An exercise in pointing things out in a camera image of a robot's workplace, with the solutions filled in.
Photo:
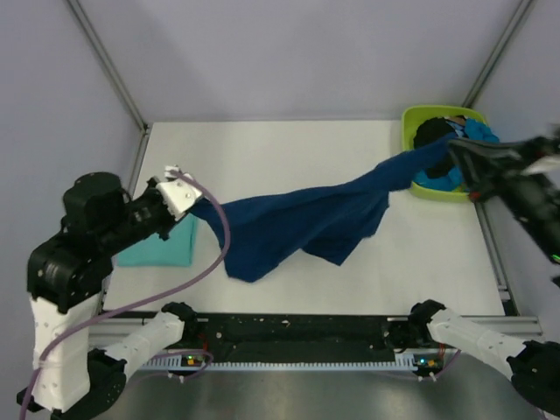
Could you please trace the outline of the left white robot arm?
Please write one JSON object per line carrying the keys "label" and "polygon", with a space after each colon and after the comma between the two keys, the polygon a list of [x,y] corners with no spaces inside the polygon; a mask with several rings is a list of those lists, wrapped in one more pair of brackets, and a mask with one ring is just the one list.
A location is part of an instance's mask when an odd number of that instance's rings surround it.
{"label": "left white robot arm", "polygon": [[201,191],[170,167],[131,198],[112,173],[78,178],[63,196],[61,227],[30,255],[27,290],[35,323],[31,384],[18,403],[49,410],[54,419],[90,419],[110,408],[129,378],[166,347],[192,345],[194,311],[169,303],[123,341],[91,348],[89,328],[102,315],[114,257],[172,229],[200,200]]}

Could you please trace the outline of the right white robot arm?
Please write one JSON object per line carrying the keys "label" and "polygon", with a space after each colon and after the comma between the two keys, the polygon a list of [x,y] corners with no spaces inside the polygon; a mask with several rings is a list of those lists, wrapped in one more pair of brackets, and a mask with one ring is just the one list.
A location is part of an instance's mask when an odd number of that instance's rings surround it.
{"label": "right white robot arm", "polygon": [[[559,262],[559,191],[546,172],[559,165],[558,137],[517,143],[452,139],[447,148],[473,201],[499,198],[551,263]],[[416,304],[408,317],[410,339],[433,341],[487,364],[510,381],[528,403],[559,414],[559,345],[523,340],[488,329],[434,300]]]}

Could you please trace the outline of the dark blue printed t-shirt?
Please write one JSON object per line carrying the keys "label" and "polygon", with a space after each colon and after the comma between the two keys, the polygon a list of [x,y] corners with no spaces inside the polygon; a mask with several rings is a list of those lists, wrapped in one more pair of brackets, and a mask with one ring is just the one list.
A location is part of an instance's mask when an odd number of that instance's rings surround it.
{"label": "dark blue printed t-shirt", "polygon": [[203,199],[192,215],[204,221],[220,244],[229,277],[254,283],[298,250],[341,265],[375,234],[392,192],[410,188],[415,176],[448,154],[451,134],[418,149],[401,152],[344,184],[240,199],[223,205],[229,231]]}

